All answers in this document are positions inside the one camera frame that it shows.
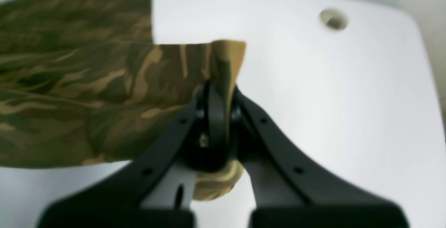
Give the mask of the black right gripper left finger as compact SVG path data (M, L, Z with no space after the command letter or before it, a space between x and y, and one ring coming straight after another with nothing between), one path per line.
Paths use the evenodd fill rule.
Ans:
M39 228L193 228L189 205L199 171L230 161L228 116L215 82L133 162L46 209Z

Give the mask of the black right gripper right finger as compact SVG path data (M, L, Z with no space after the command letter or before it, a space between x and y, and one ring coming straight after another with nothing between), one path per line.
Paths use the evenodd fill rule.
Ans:
M236 88L231 135L250 176L250 228L408 228L398 204L334 175L290 141Z

